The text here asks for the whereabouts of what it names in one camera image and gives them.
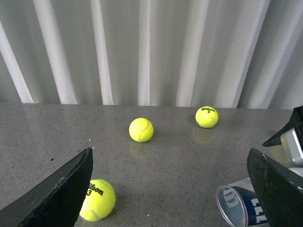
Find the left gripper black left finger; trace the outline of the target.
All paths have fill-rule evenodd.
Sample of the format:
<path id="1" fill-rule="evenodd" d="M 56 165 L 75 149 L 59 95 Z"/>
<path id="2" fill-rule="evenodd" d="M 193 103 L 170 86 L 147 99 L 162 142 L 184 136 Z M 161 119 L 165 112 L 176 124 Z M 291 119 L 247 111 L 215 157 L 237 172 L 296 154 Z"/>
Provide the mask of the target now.
<path id="1" fill-rule="evenodd" d="M 78 219 L 93 170 L 86 148 L 41 183 L 0 211 L 2 227 L 72 227 Z"/>

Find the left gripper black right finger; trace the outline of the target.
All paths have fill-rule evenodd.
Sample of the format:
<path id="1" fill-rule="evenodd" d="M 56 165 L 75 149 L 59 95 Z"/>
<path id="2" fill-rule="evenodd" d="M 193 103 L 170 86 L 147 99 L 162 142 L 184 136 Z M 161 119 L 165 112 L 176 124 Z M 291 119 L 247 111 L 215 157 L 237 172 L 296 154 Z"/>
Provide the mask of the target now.
<path id="1" fill-rule="evenodd" d="M 251 148 L 247 170 L 271 227 L 303 225 L 303 178 Z"/>

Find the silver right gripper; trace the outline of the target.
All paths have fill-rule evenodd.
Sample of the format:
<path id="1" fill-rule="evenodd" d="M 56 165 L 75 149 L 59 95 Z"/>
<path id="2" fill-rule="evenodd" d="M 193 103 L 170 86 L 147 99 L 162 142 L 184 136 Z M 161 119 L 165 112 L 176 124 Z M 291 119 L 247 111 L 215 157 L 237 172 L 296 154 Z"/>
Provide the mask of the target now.
<path id="1" fill-rule="evenodd" d="M 296 107 L 289 122 L 262 145 L 272 147 L 281 145 L 291 166 L 303 166 L 303 107 Z"/>

